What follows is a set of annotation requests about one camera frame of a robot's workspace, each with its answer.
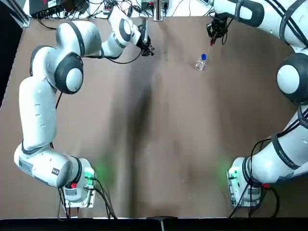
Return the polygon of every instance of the green light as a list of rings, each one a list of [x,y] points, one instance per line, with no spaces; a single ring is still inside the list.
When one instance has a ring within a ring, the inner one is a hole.
[[[234,172],[236,174],[238,170],[239,170],[238,167],[232,167],[230,168],[229,172]]]
[[[90,167],[85,168],[85,184],[86,185],[94,185],[94,180],[89,178],[94,178],[94,170]]]

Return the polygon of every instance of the electronic equipment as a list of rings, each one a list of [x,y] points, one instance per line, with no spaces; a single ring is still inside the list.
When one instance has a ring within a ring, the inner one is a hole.
[[[149,9],[149,4],[155,5],[155,0],[137,0],[138,4],[141,6],[142,9]],[[164,4],[167,4],[167,8],[169,8],[169,0],[161,0],[161,9],[164,8]]]
[[[33,18],[45,18],[64,10],[66,0],[29,0],[29,12]]]
[[[204,4],[205,6],[210,4],[210,0],[198,0],[198,1]]]

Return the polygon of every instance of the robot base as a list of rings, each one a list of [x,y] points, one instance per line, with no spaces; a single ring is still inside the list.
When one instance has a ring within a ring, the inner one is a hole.
[[[243,164],[244,158],[239,157],[234,162],[232,167],[227,170],[227,182],[228,182],[228,192],[231,200],[231,205],[235,208],[238,203],[239,207],[250,207],[250,186],[247,186],[247,182],[243,176]],[[261,188],[251,189],[252,194],[252,206],[258,207],[260,204]]]
[[[94,169],[88,160],[79,159],[82,165],[80,180],[74,189],[64,187],[66,207],[71,208],[93,208],[96,191],[95,181],[89,180],[87,177],[96,177]]]

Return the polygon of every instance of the metal base plate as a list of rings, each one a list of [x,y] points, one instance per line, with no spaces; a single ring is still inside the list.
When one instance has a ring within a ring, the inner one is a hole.
[[[82,172],[81,172],[81,177],[80,180],[77,184],[78,190],[81,192],[80,194],[76,194],[76,196],[69,196],[66,195],[65,202],[66,202],[66,207],[71,207],[71,208],[93,208],[94,207],[94,199],[95,199],[95,190],[90,190],[84,188],[84,186],[88,183],[88,180],[85,179],[85,175],[87,174],[88,171],[93,173],[93,177],[96,177],[96,173],[94,172],[93,168],[91,167],[91,164],[89,163],[88,160],[81,158],[79,159],[82,165]]]
[[[226,171],[227,175],[227,183],[228,183],[228,192],[229,197],[231,201],[231,206],[233,209],[238,205],[241,196],[243,194],[242,190],[239,190],[238,185],[242,184],[242,182],[238,181],[238,178],[231,179],[231,175],[229,173],[229,170]],[[253,207],[258,206],[260,203],[260,196],[261,196],[261,189],[260,188],[252,188],[252,205]],[[244,192],[244,195],[240,201],[240,204],[238,205],[238,208],[240,207],[250,207],[250,186],[246,189]]]
[[[94,200],[95,200],[95,190],[88,190],[88,194],[85,200],[82,202],[71,202],[65,200],[66,207],[69,208],[93,208],[94,207]]]

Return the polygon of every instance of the label sticker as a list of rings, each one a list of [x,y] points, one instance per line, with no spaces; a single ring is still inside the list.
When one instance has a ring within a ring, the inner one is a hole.
[[[29,174],[29,175],[32,175],[32,167],[33,167],[33,164],[31,163],[28,163],[27,161],[24,161],[22,160],[21,158],[19,158],[19,161],[18,161],[18,165],[19,165],[19,168],[25,172],[26,174]]]
[[[57,0],[52,0],[52,1],[49,1],[48,2],[48,7],[50,8],[50,7],[53,7],[53,6],[55,6],[55,5],[57,5]]]
[[[60,172],[60,170],[58,170],[56,168],[53,168],[52,171],[51,171],[51,173],[56,175],[56,176],[59,174],[59,172]]]
[[[252,189],[251,194],[252,195],[257,195],[260,193],[260,189]]]
[[[65,190],[65,194],[68,196],[76,196],[77,195],[77,189],[73,189],[73,190]]]

